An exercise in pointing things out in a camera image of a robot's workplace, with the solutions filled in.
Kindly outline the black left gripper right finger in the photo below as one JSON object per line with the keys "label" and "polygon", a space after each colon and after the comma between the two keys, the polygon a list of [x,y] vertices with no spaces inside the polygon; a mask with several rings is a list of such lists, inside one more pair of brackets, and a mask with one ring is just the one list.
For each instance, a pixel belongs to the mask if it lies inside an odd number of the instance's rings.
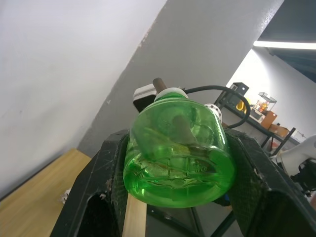
{"label": "black left gripper right finger", "polygon": [[225,129],[236,164],[228,192],[245,237],[314,237],[316,212],[281,168],[245,133]]}

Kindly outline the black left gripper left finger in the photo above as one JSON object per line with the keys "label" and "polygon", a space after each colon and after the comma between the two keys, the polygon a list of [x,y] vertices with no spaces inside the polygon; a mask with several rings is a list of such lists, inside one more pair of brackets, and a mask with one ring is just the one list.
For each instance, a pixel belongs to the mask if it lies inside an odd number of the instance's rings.
{"label": "black left gripper left finger", "polygon": [[120,237],[128,192],[123,167],[129,131],[111,134],[77,176],[52,237]]}

